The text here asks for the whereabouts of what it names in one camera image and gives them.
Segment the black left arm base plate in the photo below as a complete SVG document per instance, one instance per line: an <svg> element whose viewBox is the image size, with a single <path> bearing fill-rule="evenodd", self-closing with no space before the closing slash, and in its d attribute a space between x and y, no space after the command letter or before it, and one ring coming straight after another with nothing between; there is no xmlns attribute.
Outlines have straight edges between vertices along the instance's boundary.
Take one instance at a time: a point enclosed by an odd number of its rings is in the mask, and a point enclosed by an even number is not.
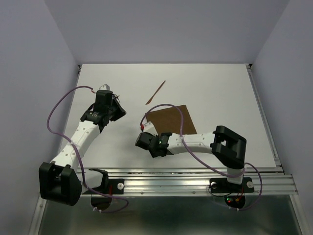
<svg viewBox="0 0 313 235"><path fill-rule="evenodd" d="M102 180L100 186L93 187L92 189L103 194L122 195L124 194L124 179L107 178Z"/></svg>

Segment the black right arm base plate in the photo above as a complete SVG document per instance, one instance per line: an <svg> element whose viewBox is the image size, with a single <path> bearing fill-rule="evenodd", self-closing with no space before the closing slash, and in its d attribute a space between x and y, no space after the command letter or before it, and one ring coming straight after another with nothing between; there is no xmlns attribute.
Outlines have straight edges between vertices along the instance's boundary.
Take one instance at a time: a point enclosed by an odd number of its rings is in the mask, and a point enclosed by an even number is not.
<svg viewBox="0 0 313 235"><path fill-rule="evenodd" d="M241 184L234 184L227 181L226 178L213 178L209 181L209 186L211 192L217 193L253 193L254 185L252 179L249 177L244 177Z"/></svg>

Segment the brown wooden knife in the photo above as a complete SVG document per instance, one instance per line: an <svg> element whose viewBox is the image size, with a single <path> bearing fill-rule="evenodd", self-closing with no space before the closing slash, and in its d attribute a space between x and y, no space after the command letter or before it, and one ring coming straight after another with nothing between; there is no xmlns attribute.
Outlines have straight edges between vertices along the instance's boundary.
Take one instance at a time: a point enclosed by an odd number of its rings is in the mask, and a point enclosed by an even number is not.
<svg viewBox="0 0 313 235"><path fill-rule="evenodd" d="M161 83L161 85L157 88L157 90L154 92L154 94L149 98L149 100L145 103L145 105L149 105L153 98L156 96L156 94L159 92L159 90L163 87L163 85L165 84L165 80Z"/></svg>

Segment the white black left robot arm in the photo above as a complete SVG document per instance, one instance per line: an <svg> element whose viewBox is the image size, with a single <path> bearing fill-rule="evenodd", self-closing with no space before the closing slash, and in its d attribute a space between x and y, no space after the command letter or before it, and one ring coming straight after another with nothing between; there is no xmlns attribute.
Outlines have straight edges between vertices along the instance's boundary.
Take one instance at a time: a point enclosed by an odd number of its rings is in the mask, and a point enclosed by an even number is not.
<svg viewBox="0 0 313 235"><path fill-rule="evenodd" d="M95 102L83 113L71 138L61 135L67 144L49 163L39 167L40 195L43 199L75 205L84 193L105 196L104 211L114 198L124 192L124 180L109 179L108 173L99 168L84 170L82 158L92 142L111 121L125 116L117 96L108 88L95 93Z"/></svg>

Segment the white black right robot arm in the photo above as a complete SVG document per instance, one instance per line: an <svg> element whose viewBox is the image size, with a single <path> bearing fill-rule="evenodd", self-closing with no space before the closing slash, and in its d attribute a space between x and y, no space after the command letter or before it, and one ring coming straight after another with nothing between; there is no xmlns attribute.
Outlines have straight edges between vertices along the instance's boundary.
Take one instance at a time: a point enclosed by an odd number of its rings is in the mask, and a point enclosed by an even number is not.
<svg viewBox="0 0 313 235"><path fill-rule="evenodd" d="M187 135L158 135L154 127L144 127L135 146L148 151L153 158L189 153L201 164L204 162L196 153L212 154L227 168L227 173L222 173L226 177L226 188L236 191L243 185L246 138L225 126L217 126L210 133Z"/></svg>

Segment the brown cloth napkin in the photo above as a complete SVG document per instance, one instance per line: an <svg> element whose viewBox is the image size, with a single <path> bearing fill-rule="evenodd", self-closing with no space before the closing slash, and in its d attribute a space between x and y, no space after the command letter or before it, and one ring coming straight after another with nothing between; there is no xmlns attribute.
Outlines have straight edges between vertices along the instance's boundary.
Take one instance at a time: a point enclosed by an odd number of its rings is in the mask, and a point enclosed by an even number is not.
<svg viewBox="0 0 313 235"><path fill-rule="evenodd" d="M184 135L197 134L187 106L180 105L178 108L183 114L182 133ZM170 107L152 111L146 116L146 120L154 125L158 134L180 133L181 116L176 108Z"/></svg>

